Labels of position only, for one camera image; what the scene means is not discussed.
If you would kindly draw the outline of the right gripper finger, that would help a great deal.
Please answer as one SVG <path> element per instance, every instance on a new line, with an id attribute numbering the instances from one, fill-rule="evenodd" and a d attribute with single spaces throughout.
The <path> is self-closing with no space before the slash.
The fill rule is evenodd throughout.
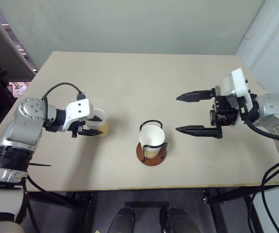
<path id="1" fill-rule="evenodd" d="M 222 138 L 222 129 L 220 126 L 206 128 L 202 125 L 189 125 L 177 127 L 176 131 L 197 137 L 213 137 L 216 139 Z"/>
<path id="2" fill-rule="evenodd" d="M 184 101 L 184 102 L 199 102 L 201 100 L 210 100 L 215 97 L 215 89 L 209 90 L 200 90 L 200 91 L 192 91 L 188 93 L 184 93 L 178 97 L 176 100 Z"/>

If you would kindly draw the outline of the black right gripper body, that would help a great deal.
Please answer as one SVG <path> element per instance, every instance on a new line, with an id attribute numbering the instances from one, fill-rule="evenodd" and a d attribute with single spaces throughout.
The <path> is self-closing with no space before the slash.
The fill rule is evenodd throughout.
<path id="1" fill-rule="evenodd" d="M 215 86 L 214 103 L 210 111 L 212 126 L 234 126 L 238 119 L 238 110 L 232 107 L 226 96 L 221 95 L 220 86 Z"/>

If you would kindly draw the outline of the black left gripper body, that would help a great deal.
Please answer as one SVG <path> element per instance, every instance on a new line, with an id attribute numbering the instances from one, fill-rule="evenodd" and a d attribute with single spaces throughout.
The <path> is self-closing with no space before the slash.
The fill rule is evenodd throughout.
<path id="1" fill-rule="evenodd" d="M 76 138 L 78 135 L 83 135 L 85 121 L 74 121 L 70 124 L 68 131 L 72 133 L 71 137 Z"/>

